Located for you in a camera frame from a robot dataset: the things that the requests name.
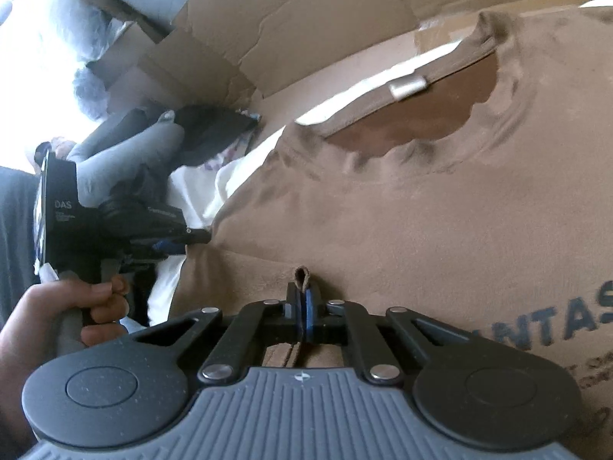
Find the gray ribbed surface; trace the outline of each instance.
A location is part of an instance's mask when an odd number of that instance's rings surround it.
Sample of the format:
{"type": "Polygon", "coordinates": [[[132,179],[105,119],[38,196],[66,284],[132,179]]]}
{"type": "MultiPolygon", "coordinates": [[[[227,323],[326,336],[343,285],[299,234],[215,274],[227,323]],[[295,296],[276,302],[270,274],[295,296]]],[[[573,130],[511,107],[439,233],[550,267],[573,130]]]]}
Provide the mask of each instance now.
{"type": "Polygon", "coordinates": [[[173,430],[140,447],[76,453],[44,444],[28,460],[505,460],[575,459],[558,444],[498,455],[456,445],[424,425],[397,389],[349,368],[252,368],[210,388],[173,430]]]}

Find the white fabric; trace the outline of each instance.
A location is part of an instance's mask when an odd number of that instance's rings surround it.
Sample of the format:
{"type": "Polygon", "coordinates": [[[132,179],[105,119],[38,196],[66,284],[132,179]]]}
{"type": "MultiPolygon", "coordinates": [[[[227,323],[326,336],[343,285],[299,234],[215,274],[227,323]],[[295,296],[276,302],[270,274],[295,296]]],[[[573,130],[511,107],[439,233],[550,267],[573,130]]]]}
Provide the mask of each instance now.
{"type": "MultiPolygon", "coordinates": [[[[190,228],[209,227],[225,201],[262,166],[282,132],[283,129],[278,130],[245,157],[232,161],[219,171],[180,167],[170,175],[167,203],[183,211],[190,228]]],[[[185,256],[170,256],[157,265],[157,279],[148,301],[151,325],[168,320],[183,261],[185,256]]]]}

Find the finger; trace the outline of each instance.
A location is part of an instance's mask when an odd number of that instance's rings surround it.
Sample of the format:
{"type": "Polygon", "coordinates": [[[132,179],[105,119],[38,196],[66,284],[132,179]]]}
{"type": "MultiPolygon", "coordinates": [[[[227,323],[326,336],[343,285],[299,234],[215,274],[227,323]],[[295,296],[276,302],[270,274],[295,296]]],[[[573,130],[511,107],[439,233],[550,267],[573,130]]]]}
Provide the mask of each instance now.
{"type": "Polygon", "coordinates": [[[118,321],[128,315],[130,306],[126,298],[119,294],[113,294],[102,306],[93,307],[90,310],[91,318],[96,323],[109,323],[118,321]]]}
{"type": "Polygon", "coordinates": [[[113,285],[114,294],[120,294],[121,296],[124,296],[128,292],[130,292],[130,284],[120,274],[115,274],[111,278],[111,284],[113,285]]]}
{"type": "Polygon", "coordinates": [[[89,325],[81,330],[81,340],[86,346],[95,346],[108,342],[128,333],[127,328],[119,323],[89,325]]]}
{"type": "Polygon", "coordinates": [[[110,282],[90,285],[79,279],[60,280],[33,285],[25,296],[48,317],[55,317],[71,308],[91,308],[111,298],[110,282]]]}

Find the clothing tag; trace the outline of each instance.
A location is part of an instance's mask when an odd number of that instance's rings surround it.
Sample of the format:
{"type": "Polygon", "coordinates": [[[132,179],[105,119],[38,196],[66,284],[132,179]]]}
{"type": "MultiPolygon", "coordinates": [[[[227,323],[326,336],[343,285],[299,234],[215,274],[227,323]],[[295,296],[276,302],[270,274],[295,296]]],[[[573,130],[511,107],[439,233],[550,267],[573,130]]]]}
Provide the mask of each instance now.
{"type": "Polygon", "coordinates": [[[387,87],[393,99],[399,102],[415,93],[425,90],[428,87],[428,82],[424,76],[409,74],[388,82],[387,87]]]}

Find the silver screw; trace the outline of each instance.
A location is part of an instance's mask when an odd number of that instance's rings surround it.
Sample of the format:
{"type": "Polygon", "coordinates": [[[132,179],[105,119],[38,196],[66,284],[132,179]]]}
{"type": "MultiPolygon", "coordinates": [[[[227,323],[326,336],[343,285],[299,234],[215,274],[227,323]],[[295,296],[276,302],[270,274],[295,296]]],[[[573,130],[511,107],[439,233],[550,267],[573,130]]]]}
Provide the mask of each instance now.
{"type": "Polygon", "coordinates": [[[394,365],[375,365],[370,369],[370,375],[377,380],[391,380],[400,375],[400,369],[394,365]]]}
{"type": "Polygon", "coordinates": [[[222,380],[228,378],[232,374],[232,367],[230,365],[209,365],[202,371],[202,376],[210,380],[222,380]]]}

